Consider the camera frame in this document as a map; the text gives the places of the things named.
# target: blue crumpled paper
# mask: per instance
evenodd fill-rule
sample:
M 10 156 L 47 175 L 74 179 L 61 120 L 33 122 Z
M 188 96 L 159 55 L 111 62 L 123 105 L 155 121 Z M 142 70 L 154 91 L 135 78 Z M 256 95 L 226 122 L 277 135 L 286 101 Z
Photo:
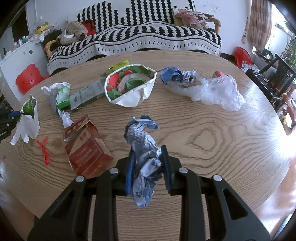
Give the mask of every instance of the blue crumpled paper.
M 139 119 L 132 117 L 125 128 L 123 137 L 136 153 L 133 186 L 130 196 L 139 207 L 145 207 L 152 199 L 156 181 L 162 177 L 162 166 L 159 160 L 161 149 L 153 138 L 143 129 L 159 129 L 149 116 Z
M 162 70 L 160 75 L 163 84 L 167 85 L 169 81 L 179 82 L 180 85 L 190 85 L 197 79 L 197 72 L 181 71 L 177 67 L 167 67 Z

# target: pink pillow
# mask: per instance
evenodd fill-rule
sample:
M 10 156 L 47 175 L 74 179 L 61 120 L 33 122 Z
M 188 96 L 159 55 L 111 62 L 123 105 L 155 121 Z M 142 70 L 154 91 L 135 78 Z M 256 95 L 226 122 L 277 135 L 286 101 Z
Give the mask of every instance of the pink pillow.
M 176 16 L 186 20 L 189 24 L 204 23 L 214 17 L 214 15 L 196 11 L 180 12 Z

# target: clear plastic bag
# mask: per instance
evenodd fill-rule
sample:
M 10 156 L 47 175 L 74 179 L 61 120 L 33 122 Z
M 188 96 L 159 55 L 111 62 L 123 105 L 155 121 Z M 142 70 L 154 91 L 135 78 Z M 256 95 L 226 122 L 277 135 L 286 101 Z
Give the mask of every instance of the clear plastic bag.
M 202 103 L 218 104 L 223 109 L 238 111 L 246 103 L 237 89 L 235 79 L 230 75 L 222 75 L 214 79 L 197 79 L 201 85 L 184 87 L 176 82 L 168 82 L 165 87 L 175 94 L 185 95 L 193 101 L 201 100 Z

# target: red bear face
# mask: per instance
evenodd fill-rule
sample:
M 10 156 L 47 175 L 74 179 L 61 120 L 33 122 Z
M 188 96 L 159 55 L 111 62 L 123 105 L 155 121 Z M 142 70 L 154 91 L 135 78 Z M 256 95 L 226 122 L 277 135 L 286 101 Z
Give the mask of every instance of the red bear face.
M 41 76 L 39 69 L 35 67 L 34 64 L 30 64 L 17 77 L 16 84 L 23 93 L 27 93 L 29 89 L 39 84 L 46 78 L 47 77 L 43 78 Z

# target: curtain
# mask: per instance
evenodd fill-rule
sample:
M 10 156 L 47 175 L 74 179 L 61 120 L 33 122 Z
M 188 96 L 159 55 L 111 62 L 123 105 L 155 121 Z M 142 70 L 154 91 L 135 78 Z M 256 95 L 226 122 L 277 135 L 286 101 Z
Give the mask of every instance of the curtain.
M 271 35 L 272 4 L 268 0 L 252 0 L 248 40 L 261 53 Z

